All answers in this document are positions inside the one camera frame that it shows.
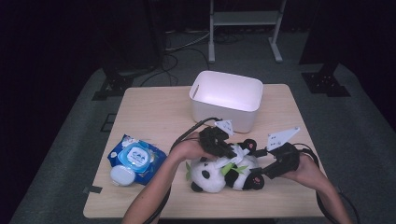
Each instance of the human arm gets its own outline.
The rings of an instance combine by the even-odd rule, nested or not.
[[[216,158],[204,152],[198,142],[198,138],[198,133],[192,133],[186,138],[186,141],[177,144],[173,148],[155,176],[152,177],[131,203],[122,223],[144,223],[157,210],[163,197],[171,187],[177,167],[181,162],[201,157],[206,157],[210,160]]]
[[[317,191],[325,209],[339,223],[352,223],[337,190],[330,180],[305,154],[300,155],[300,164],[296,171],[290,171],[281,177],[294,180],[308,188]]]

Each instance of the white plastic bin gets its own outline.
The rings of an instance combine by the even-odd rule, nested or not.
[[[197,122],[213,117],[230,119],[235,132],[248,133],[262,102],[262,89],[256,78],[204,71],[190,89],[192,117]]]

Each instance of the panda face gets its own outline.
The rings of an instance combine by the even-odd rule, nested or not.
[[[224,175],[214,161],[191,161],[191,180],[194,191],[217,193],[225,187]]]

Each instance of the panda plush toy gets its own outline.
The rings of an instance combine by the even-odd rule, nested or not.
[[[262,189],[264,178],[250,169],[259,167],[254,155],[257,143],[247,139],[243,143],[230,145],[237,156],[210,161],[206,158],[191,161],[187,165],[187,179],[191,179],[191,189],[196,192],[217,193],[228,186],[236,190]]]

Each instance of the white label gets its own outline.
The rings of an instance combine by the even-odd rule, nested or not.
[[[231,123],[230,119],[216,121],[215,125],[216,127],[222,129],[227,134],[233,135],[233,124]]]
[[[288,129],[286,131],[268,134],[267,150],[271,151],[276,149],[277,147],[283,146],[287,141],[289,141],[289,139],[291,139],[299,131],[300,131],[300,127],[295,127],[293,129]]]
[[[126,157],[128,158],[128,161],[137,167],[144,166],[147,162],[149,162],[149,154],[140,147],[131,148]]]

